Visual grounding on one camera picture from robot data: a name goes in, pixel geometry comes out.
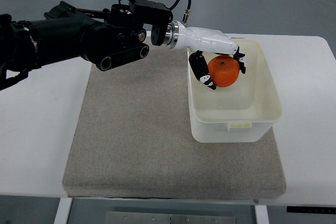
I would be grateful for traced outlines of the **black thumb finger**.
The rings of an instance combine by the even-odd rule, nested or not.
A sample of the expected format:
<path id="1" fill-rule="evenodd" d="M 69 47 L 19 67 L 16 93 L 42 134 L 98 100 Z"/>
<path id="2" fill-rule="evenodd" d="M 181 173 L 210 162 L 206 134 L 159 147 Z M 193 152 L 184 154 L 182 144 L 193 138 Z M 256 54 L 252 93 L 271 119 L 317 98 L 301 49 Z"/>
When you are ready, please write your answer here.
<path id="1" fill-rule="evenodd" d="M 216 85 L 210 77 L 209 68 L 203 56 L 203 52 L 198 50 L 192 53 L 188 61 L 195 78 L 208 88 L 216 90 Z"/>

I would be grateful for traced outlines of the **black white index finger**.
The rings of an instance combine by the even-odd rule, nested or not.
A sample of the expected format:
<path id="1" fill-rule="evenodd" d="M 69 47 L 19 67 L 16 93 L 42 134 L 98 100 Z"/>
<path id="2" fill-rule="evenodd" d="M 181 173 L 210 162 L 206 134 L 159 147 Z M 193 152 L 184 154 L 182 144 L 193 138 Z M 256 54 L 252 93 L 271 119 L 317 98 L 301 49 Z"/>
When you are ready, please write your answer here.
<path id="1" fill-rule="evenodd" d="M 237 49 L 234 51 L 233 58 L 238 62 L 239 69 L 242 74 L 246 73 L 246 54 L 240 52 L 240 47 L 237 46 Z"/>

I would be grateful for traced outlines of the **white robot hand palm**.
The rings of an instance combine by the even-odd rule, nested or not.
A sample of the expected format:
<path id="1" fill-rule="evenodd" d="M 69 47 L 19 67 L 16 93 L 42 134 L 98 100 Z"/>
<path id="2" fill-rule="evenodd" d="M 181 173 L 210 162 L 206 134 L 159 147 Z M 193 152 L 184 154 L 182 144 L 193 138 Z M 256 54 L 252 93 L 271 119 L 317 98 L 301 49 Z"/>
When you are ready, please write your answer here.
<path id="1" fill-rule="evenodd" d="M 188 48 L 192 52 L 202 51 L 216 54 L 234 55 L 238 45 L 220 30 L 200 27 L 185 27 L 174 22 L 174 49 Z"/>

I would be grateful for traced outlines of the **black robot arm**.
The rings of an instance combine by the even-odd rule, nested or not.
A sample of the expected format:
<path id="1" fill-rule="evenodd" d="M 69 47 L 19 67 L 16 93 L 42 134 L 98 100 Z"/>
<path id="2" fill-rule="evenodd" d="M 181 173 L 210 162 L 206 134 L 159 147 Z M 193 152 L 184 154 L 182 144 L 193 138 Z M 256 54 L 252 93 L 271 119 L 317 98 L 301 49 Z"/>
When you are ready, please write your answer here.
<path id="1" fill-rule="evenodd" d="M 210 65 L 203 53 L 228 55 L 246 72 L 246 56 L 239 46 L 219 30 L 188 27 L 190 10 L 181 22 L 173 19 L 172 8 L 147 0 L 119 0 L 102 11 L 76 8 L 60 2 L 43 20 L 13 21 L 1 15 L 1 89 L 26 79 L 32 70 L 81 57 L 107 71 L 145 58 L 144 25 L 151 25 L 151 44 L 171 49 L 187 48 L 188 61 L 196 79 L 216 89 Z"/>

